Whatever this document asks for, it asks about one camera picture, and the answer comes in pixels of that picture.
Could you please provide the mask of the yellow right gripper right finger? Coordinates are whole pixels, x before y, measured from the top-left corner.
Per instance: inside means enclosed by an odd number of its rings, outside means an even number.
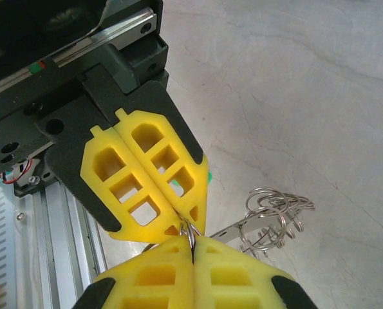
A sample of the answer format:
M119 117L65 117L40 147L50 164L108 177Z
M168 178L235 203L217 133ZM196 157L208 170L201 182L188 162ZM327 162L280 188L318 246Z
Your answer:
M195 308L316 308L303 287L285 271L215 239L196 238Z

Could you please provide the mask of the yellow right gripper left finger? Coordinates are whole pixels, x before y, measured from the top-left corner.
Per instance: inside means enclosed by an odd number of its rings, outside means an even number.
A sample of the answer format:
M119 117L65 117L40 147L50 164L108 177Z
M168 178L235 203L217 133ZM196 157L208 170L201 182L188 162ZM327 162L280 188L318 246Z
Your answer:
M74 308L192 308L187 236L176 236L101 273Z

